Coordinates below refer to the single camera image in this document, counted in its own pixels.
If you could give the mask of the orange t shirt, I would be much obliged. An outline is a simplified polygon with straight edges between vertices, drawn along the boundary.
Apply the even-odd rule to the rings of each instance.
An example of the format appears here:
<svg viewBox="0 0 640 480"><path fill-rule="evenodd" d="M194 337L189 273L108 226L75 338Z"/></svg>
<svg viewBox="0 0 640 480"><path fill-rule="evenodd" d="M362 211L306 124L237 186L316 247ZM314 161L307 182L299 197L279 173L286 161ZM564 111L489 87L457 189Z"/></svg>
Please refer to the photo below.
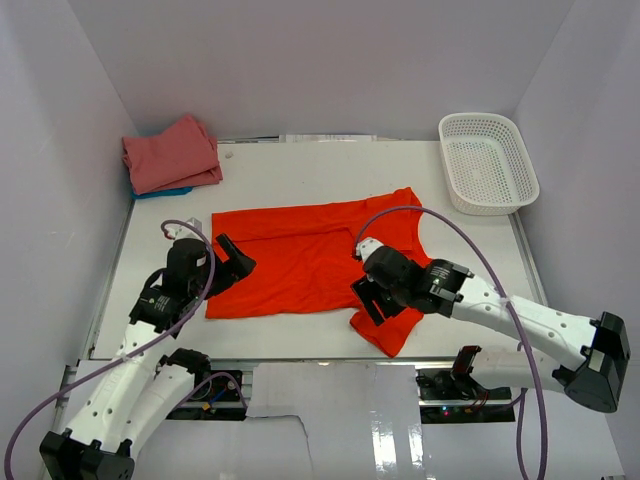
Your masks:
<svg viewBox="0 0 640 480"><path fill-rule="evenodd" d="M212 234L227 235L256 266L246 279L208 300L206 317L353 308L351 327L385 355L396 356L423 316L405 310L375 325L351 289L364 274L352 252L357 237L373 237L427 265L419 238L420 205L406 187L351 202L213 214Z"/></svg>

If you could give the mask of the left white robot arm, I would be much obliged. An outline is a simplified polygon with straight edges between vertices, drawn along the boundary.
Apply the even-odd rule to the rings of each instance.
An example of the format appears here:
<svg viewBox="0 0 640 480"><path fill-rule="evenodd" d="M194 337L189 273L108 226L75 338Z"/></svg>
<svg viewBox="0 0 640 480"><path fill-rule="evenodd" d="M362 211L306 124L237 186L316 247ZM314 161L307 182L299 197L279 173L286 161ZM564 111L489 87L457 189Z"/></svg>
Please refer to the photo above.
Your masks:
<svg viewBox="0 0 640 480"><path fill-rule="evenodd" d="M129 479L142 446L174 409L188 400L218 400L213 388L220 379L241 389L239 376L177 345L183 319L256 266L227 235L215 243L224 259L199 238L174 240L165 267L148 277L129 314L118 366L102 374L64 430L47 433L40 444L51 478Z"/></svg>

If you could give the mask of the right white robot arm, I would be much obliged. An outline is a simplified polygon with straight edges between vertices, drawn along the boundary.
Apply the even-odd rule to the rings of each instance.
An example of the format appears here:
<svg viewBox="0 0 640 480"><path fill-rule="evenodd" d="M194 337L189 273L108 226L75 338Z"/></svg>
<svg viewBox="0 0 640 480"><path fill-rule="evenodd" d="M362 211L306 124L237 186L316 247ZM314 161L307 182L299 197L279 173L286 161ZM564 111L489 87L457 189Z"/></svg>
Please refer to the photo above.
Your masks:
<svg viewBox="0 0 640 480"><path fill-rule="evenodd" d="M631 358L623 319L572 315L519 296L505 298L469 269L444 259L421 266L373 238L355 257L363 277L352 289L377 326L403 313L439 315L518 340L518 352L464 346L450 375L453 390L472 399L502 387L541 388L602 413L619 407Z"/></svg>

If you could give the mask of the folded blue t shirt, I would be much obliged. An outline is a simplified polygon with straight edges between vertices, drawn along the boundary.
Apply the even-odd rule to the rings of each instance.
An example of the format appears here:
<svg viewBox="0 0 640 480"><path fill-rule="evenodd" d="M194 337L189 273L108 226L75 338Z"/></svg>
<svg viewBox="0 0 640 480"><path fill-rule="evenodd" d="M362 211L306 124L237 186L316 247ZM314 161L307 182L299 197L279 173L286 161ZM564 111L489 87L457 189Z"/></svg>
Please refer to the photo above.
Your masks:
<svg viewBox="0 0 640 480"><path fill-rule="evenodd" d="M183 196L191 193L192 191L193 191L193 187L172 188L172 189L158 190L158 191L148 192L143 194L137 194L134 191L132 191L131 197L134 200L145 200L145 199L152 199L152 198Z"/></svg>

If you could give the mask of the folded pink t shirt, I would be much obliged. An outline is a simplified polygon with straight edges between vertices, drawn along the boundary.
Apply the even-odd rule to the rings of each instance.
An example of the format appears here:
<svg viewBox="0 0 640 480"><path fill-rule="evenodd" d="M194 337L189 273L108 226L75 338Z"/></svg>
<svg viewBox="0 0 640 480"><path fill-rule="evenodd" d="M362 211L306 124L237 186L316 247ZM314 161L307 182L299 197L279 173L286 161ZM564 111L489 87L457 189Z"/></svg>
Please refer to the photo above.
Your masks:
<svg viewBox="0 0 640 480"><path fill-rule="evenodd" d="M160 134L123 137L122 145L122 160L137 195L215 185L223 180L217 139L191 114Z"/></svg>

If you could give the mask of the papers at back edge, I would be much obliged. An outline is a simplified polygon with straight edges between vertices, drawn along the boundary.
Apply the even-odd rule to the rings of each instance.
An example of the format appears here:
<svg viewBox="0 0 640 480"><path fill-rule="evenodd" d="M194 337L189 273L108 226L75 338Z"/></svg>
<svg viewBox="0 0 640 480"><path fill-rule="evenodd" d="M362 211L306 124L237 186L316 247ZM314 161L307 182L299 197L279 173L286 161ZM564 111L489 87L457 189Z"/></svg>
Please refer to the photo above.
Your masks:
<svg viewBox="0 0 640 480"><path fill-rule="evenodd" d="M259 143L335 143L335 142L377 142L396 141L396 138L367 134L280 134L277 136L258 136L242 138L223 138L220 144L259 144Z"/></svg>

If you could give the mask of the white plastic basket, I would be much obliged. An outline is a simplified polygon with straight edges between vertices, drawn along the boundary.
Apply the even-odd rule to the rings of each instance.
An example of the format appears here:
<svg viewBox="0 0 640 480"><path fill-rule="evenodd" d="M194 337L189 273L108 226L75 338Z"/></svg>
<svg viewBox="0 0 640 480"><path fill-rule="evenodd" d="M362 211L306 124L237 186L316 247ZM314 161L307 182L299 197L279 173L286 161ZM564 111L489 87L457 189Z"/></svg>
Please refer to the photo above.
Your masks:
<svg viewBox="0 0 640 480"><path fill-rule="evenodd" d="M524 140L510 119L453 113L438 125L453 206L475 216L510 215L535 202L540 186Z"/></svg>

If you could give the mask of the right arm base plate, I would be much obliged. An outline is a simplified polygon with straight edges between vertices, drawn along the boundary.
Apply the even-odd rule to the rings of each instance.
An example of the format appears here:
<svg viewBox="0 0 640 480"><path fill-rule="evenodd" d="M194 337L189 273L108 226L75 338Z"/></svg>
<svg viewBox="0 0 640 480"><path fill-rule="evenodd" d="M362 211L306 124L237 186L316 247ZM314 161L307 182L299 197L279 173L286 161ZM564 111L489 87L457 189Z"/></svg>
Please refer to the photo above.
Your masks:
<svg viewBox="0 0 640 480"><path fill-rule="evenodd" d="M417 370L416 384L423 425L515 421L514 399L509 388L486 389L471 378L472 361L480 352L479 346L465 346L450 366Z"/></svg>

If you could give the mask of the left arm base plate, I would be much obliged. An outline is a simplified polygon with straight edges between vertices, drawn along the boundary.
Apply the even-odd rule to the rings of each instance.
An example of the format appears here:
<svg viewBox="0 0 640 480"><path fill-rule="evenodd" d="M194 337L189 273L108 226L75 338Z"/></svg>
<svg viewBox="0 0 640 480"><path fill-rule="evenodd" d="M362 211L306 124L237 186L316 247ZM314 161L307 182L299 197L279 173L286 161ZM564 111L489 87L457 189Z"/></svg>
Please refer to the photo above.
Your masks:
<svg viewBox="0 0 640 480"><path fill-rule="evenodd" d="M238 387L226 376L208 381L188 401L175 408L167 420L176 421L243 421L246 408L241 402L241 394L246 395L241 370L224 370L233 377Z"/></svg>

